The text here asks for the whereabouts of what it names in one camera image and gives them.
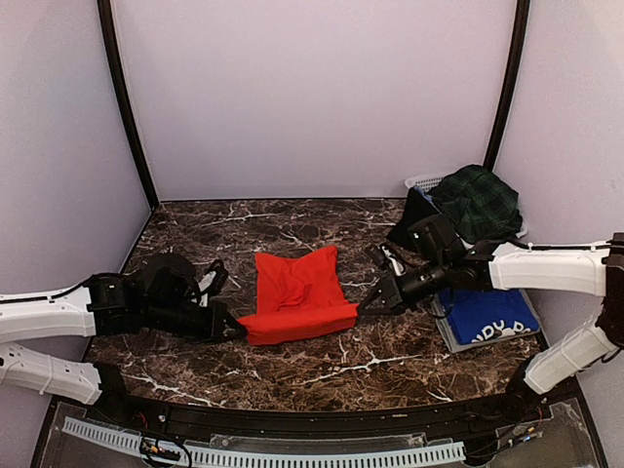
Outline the red t-shirt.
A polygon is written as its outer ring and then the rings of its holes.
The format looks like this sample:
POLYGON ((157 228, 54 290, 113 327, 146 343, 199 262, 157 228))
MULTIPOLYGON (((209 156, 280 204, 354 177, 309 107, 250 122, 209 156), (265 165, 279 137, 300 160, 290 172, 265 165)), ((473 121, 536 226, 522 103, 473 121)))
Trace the red t-shirt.
POLYGON ((248 343, 270 346, 353 328, 357 305, 345 298, 337 257, 335 246, 300 258, 257 253, 256 310, 240 319, 248 343))

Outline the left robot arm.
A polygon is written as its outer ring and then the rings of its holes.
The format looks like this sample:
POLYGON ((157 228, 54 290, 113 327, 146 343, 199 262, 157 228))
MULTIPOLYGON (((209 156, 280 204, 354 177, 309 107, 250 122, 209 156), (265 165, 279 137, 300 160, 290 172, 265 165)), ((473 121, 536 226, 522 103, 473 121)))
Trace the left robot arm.
POLYGON ((100 410, 117 425, 137 418, 137 402, 127 396, 118 368, 74 363, 26 350, 25 339, 52 336, 110 336, 157 330, 199 343, 246 336, 215 295, 224 270, 192 274, 165 268, 155 274, 97 274, 65 291, 14 294, 1 300, 1 380, 100 410))

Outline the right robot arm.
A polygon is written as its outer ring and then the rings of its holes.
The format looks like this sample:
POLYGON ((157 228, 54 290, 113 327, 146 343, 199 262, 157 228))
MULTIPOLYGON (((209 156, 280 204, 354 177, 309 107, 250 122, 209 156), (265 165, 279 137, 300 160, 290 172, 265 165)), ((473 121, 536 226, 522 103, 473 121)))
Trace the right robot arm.
POLYGON ((466 248, 455 235, 430 231, 413 236, 429 265, 397 273, 381 247, 368 251, 382 273, 357 307, 359 315, 398 315, 445 289, 526 290, 546 315, 547 330, 563 327, 571 306, 572 331, 521 365, 497 403, 508 423, 521 421, 535 396, 553 390, 623 347, 623 236, 581 245, 540 246, 484 241, 466 248))

